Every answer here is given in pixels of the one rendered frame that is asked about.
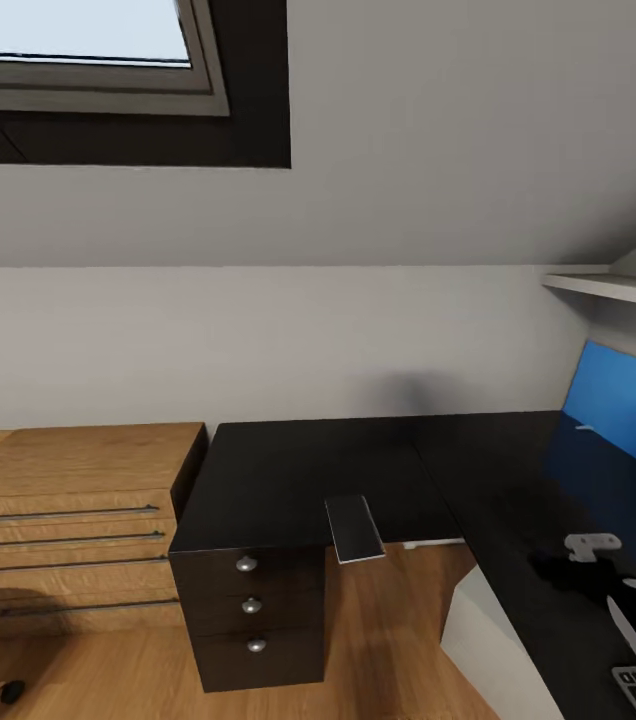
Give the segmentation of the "mouse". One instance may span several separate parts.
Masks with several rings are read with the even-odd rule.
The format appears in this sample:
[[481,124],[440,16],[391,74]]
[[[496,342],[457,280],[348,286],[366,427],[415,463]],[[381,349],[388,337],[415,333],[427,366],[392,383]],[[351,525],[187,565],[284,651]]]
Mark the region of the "mouse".
[[534,560],[544,562],[546,560],[561,559],[558,551],[547,545],[540,545],[533,550]]

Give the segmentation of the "notebook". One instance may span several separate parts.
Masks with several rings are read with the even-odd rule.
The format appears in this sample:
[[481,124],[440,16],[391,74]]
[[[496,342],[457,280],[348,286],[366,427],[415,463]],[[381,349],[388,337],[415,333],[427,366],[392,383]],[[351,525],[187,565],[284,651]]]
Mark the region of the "notebook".
[[327,497],[325,503],[340,565],[385,556],[362,493]]

